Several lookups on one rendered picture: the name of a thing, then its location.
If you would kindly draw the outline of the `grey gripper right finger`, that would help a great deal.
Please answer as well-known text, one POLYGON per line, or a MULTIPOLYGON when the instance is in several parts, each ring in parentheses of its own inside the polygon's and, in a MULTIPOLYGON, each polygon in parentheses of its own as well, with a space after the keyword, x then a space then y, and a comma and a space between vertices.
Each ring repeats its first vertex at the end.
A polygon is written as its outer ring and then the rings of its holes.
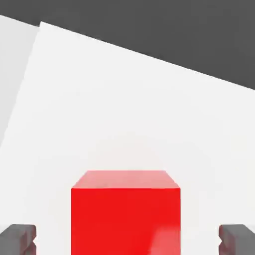
POLYGON ((255 233, 243 224, 219 226, 219 255, 255 255, 255 233))

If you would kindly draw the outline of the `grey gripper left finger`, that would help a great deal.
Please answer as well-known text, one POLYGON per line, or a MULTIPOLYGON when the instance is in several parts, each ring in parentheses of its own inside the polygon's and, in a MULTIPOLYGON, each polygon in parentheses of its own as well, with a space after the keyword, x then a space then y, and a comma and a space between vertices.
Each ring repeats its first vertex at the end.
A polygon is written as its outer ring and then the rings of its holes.
POLYGON ((36 226, 12 224, 0 232, 0 255, 36 255, 36 226))

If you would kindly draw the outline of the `small red cube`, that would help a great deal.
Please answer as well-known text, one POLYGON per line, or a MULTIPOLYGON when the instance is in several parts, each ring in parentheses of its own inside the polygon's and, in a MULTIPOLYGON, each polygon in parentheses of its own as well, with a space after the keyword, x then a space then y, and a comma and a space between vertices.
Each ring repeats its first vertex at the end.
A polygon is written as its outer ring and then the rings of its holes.
POLYGON ((89 170, 71 189, 71 255, 181 255, 181 189, 163 170, 89 170))

